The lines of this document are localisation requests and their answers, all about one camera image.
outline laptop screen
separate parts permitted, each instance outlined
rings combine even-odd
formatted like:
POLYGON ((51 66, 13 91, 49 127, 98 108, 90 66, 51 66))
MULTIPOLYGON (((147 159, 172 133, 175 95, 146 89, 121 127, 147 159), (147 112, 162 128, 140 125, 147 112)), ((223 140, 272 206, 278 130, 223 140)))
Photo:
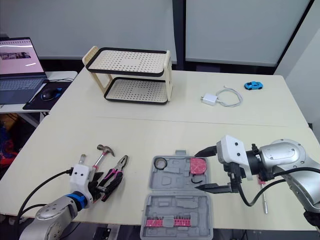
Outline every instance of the laptop screen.
POLYGON ((29 38, 0 41, 0 75, 43 72, 29 38))

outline charging cable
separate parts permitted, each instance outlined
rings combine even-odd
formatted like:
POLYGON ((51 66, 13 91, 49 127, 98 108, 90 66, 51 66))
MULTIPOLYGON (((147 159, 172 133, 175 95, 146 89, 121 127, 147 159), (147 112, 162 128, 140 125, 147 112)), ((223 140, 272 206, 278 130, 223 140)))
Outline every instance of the charging cable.
POLYGON ((204 104, 208 104, 208 105, 211 105, 211 106, 215 105, 216 103, 219 103, 222 106, 229 107, 229 108, 237 107, 237 106, 242 104, 244 99, 243 99, 242 95, 239 92, 237 92, 236 90, 234 90, 233 88, 230 88, 230 87, 226 87, 226 86, 223 86, 223 87, 224 87, 224 89, 216 92, 215 95, 212 95, 210 93, 206 93, 204 96, 201 97, 201 101, 204 104), (234 104, 227 104, 227 103, 221 101, 219 99, 219 94, 221 94, 223 92, 232 92, 232 93, 234 93, 237 96, 239 101, 237 103, 234 103, 234 104))

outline laptop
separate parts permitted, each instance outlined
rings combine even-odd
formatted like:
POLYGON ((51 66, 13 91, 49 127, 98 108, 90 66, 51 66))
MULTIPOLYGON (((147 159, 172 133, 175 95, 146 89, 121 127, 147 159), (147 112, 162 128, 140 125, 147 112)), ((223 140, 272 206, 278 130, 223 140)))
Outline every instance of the laptop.
POLYGON ((0 39, 0 104, 25 104, 47 76, 29 37, 0 39))

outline white cable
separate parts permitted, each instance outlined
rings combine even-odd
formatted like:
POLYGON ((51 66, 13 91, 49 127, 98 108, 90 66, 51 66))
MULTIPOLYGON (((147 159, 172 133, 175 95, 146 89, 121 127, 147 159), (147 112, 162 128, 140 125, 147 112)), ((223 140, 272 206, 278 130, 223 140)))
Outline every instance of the white cable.
POLYGON ((224 87, 224 89, 218 91, 218 92, 215 94, 215 95, 217 96, 216 102, 220 103, 220 104, 221 104, 222 106, 224 106, 224 107, 230 107, 230 108, 233 108, 233 107, 236 107, 236 106, 239 106, 239 105, 242 104, 242 102, 244 101, 244 99, 243 99, 242 95, 241 95, 239 92, 237 92, 237 91, 234 90, 233 88, 229 88, 229 87, 226 87, 226 86, 223 86, 223 87, 224 87), (238 97, 239 102, 234 103, 234 104, 227 104, 227 103, 221 101, 221 100, 219 99, 219 94, 221 94, 221 93, 223 93, 223 92, 232 92, 232 93, 234 93, 234 94, 238 97))

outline desk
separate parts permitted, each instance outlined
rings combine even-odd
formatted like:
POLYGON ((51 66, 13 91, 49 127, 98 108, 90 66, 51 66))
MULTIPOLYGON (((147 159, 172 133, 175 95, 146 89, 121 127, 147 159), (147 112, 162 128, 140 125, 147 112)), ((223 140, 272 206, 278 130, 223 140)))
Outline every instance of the desk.
MULTIPOLYGON (((172 101, 166 105, 111 102, 84 68, 76 81, 51 109, 50 114, 161 120, 192 123, 218 123, 259 126, 304 126, 307 122, 282 76, 172 71, 172 101), (260 81, 261 90, 246 90, 244 84, 260 81), (224 85, 243 95, 237 107, 201 103, 205 93, 215 94, 224 85)), ((237 102, 230 92, 221 94, 227 103, 237 102)))
MULTIPOLYGON (((318 141, 304 125, 257 126, 50 114, 36 128, 0 181, 0 192, 5 193, 0 195, 0 211, 16 215, 38 184, 78 163, 82 153, 87 155, 86 164, 94 164, 101 154, 96 146, 103 144, 110 146, 116 157, 108 155, 100 171, 114 167, 123 155, 129 156, 124 181, 107 202, 99 201, 92 208, 82 210, 75 221, 139 225, 146 196, 151 192, 148 179, 153 157, 173 155, 175 150, 195 154, 215 145, 225 134, 242 140, 246 149, 250 149, 252 143, 262 146, 289 138, 301 143, 311 158, 319 160, 318 141)), ((223 185, 229 181, 217 157, 209 158, 208 169, 211 182, 223 185)), ((69 179, 64 175, 49 182, 31 198, 28 206, 49 203, 69 193, 69 179)), ((243 190, 251 201, 260 187, 256 180, 244 179, 243 190)), ((286 183, 266 192, 268 215, 263 212, 261 199, 253 207, 247 207, 239 194, 210 194, 210 197, 214 228, 314 230, 286 183)), ((27 215, 34 216, 35 212, 31 210, 27 215)))
MULTIPOLYGON (((77 76, 76 71, 46 71, 45 74, 46 74, 48 80, 58 80, 58 79, 65 79, 65 78, 75 79, 75 77, 77 76)), ((39 90, 36 92, 36 94, 43 88, 44 85, 46 85, 46 84, 42 84, 42 86, 39 88, 39 90)), ((23 103, 23 104, 5 104, 2 107, 0 107, 0 114, 18 114, 20 117, 22 117, 28 123, 30 123, 34 127, 37 127, 39 125, 39 121, 37 119, 33 118, 32 116, 28 115, 28 113, 49 112, 49 110, 47 110, 47 109, 24 110, 23 109, 24 105, 25 105, 25 103, 23 103)))

